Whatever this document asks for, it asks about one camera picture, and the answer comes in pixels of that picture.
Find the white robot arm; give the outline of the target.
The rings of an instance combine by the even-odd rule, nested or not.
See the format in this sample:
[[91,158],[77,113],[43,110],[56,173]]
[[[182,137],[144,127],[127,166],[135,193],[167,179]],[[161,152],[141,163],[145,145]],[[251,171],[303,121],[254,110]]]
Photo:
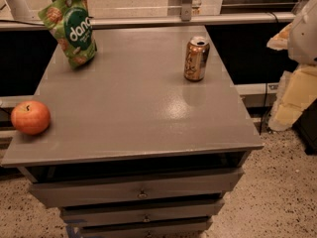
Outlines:
[[317,0],[309,0],[293,20],[288,56],[301,64],[317,64]]

